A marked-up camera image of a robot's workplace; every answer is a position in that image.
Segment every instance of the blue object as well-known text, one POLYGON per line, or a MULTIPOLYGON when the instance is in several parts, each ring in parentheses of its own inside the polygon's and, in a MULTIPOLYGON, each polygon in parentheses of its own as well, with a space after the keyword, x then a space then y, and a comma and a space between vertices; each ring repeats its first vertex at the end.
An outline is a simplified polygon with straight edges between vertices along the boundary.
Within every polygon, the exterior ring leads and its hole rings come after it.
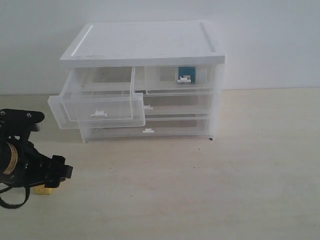
POLYGON ((178 70, 178 78, 190 76, 191 83, 196 82, 196 67, 195 66, 180 66, 178 70))

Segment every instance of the white plastic top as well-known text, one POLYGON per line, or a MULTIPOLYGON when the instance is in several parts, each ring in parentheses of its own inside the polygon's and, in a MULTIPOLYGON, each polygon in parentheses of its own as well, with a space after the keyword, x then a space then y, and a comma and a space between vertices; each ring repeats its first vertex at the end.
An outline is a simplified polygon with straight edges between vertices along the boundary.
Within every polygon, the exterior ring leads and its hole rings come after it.
POLYGON ((87 24, 62 55, 68 68, 224 63, 207 20, 87 24))

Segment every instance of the plastic drawer organizer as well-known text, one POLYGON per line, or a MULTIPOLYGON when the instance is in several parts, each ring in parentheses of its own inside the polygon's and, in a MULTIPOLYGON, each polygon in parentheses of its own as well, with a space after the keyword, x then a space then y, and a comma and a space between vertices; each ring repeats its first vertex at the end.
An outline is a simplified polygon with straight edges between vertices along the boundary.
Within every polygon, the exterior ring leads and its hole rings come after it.
POLYGON ((87 24, 61 57, 69 76, 48 103, 84 142, 214 138, 225 60, 210 21, 87 24))

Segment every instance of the black strap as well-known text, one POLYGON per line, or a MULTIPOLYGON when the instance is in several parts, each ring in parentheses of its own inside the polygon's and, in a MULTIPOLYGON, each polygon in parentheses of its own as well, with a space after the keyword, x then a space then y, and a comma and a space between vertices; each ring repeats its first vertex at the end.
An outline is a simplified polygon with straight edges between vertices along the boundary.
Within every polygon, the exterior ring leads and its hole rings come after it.
MULTIPOLYGON (((9 191, 10 189, 12 189, 11 186, 5 188, 5 189, 2 189, 0 190, 0 194, 2 193, 5 193, 7 191, 9 191)), ((20 204, 9 204, 9 203, 6 203, 5 201, 2 200, 2 198, 0 197, 0 206, 5 208, 5 209, 18 209, 18 208, 21 208, 29 199, 29 196, 30 196, 30 187, 27 185, 27 186, 24 186, 24 189, 25 189, 25 199, 24 199, 24 202, 23 203, 20 203, 20 204)))

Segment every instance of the white wall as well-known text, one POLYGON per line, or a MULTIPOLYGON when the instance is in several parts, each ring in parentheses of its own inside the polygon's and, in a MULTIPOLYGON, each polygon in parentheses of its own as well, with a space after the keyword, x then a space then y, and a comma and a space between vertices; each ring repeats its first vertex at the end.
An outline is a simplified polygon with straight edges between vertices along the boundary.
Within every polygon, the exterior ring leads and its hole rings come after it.
POLYGON ((60 92, 86 22, 183 19, 215 21, 225 89, 320 87, 319 0, 0 0, 0 94, 60 92))

